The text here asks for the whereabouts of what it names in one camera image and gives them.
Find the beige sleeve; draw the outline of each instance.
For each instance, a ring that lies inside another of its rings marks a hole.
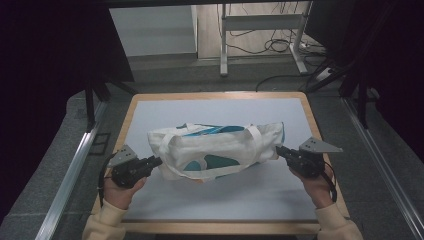
[[[91,215],[82,234],[83,240],[121,240],[125,236],[125,228],[120,226],[127,212],[103,201],[100,212]]]
[[[321,230],[318,240],[362,240],[356,224],[346,220],[336,204],[315,211]]]

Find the bag handle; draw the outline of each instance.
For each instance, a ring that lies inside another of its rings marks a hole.
[[[174,137],[177,136],[172,133],[166,134],[165,137],[162,139],[161,145],[159,147],[159,157],[162,159],[163,162],[166,163],[167,167],[172,172],[174,172],[178,176],[187,177],[190,179],[213,179],[216,176],[223,176],[223,175],[228,175],[232,173],[237,173],[251,166],[253,163],[257,162],[261,154],[261,149],[263,148],[262,134],[260,133],[258,128],[256,126],[249,126],[246,128],[246,130],[248,130],[254,142],[254,149],[253,149],[254,157],[252,158],[252,161],[248,164],[228,166],[228,167],[222,167],[222,168],[213,168],[213,169],[207,169],[207,170],[201,170],[201,171],[180,171],[169,164],[170,159],[168,158],[168,154],[166,154],[167,152],[169,152],[169,143],[172,141]]]

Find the white wall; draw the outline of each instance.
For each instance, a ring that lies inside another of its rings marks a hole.
[[[110,9],[127,56],[196,53],[192,6]]]

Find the white bag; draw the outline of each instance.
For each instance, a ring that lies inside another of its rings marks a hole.
[[[275,146],[284,142],[284,125],[185,124],[150,131],[148,140],[153,153],[164,163],[159,169],[165,179],[186,177],[205,182],[278,159]]]

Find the person's hand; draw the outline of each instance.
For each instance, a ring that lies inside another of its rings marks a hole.
[[[330,196],[330,186],[322,176],[317,178],[304,178],[290,168],[290,171],[298,177],[305,188],[306,193],[311,197],[315,207],[325,208],[333,204]],[[325,173],[330,179],[333,178],[333,171],[329,166],[325,165]]]
[[[126,189],[118,187],[110,177],[106,177],[104,185],[104,199],[119,209],[127,210],[134,194],[144,186],[146,181],[147,178],[144,177],[138,180],[133,188]]]

